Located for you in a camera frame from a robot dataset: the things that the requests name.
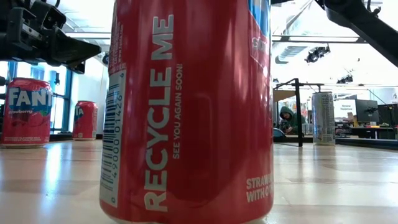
energy drink can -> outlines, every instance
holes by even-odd
[[[94,140],[97,135],[97,104],[91,101],[78,101],[73,120],[73,140]]]
[[[315,145],[335,145],[335,108],[331,92],[312,95],[313,143]]]
[[[119,223],[262,222],[270,4],[117,0],[100,204]]]
[[[14,78],[7,87],[2,145],[42,147],[50,140],[52,91],[48,82]]]

green hoodie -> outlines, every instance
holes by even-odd
[[[280,114],[279,114],[279,116],[282,118],[282,119],[285,119],[283,116],[282,116],[282,113],[288,113],[288,114],[290,114],[290,118],[287,120],[287,122],[288,122],[288,124],[290,125],[290,127],[292,127],[292,132],[291,133],[295,133],[295,134],[297,134],[297,128],[298,128],[298,121],[297,121],[297,113],[293,113],[293,111],[291,110],[291,109],[289,109],[288,107],[286,107],[286,106],[283,106],[281,109],[280,109]],[[301,115],[301,123],[302,124],[305,124],[305,118]]]

aluminum can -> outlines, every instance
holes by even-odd
[[[50,140],[52,91],[48,82],[14,78],[7,86],[2,145],[42,147]]]
[[[118,223],[262,223],[269,1],[117,0],[100,204]]]
[[[81,100],[75,106],[73,140],[94,140],[97,135],[97,104]]]
[[[312,95],[313,143],[335,145],[335,108],[331,92],[319,92]]]

metal pole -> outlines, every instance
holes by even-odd
[[[294,79],[296,91],[296,109],[297,109],[297,131],[298,131],[298,146],[303,146],[303,127],[301,120],[301,102],[300,102],[300,82],[298,78]]]

black mechanical arm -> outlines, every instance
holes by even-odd
[[[271,4],[291,0],[271,0]],[[398,67],[398,32],[381,21],[380,9],[370,10],[371,0],[365,7],[363,0],[315,0],[325,10],[329,20],[350,28],[380,54]]]
[[[65,35],[67,18],[46,0],[0,0],[0,61],[47,62],[85,72],[85,61],[101,47]]]

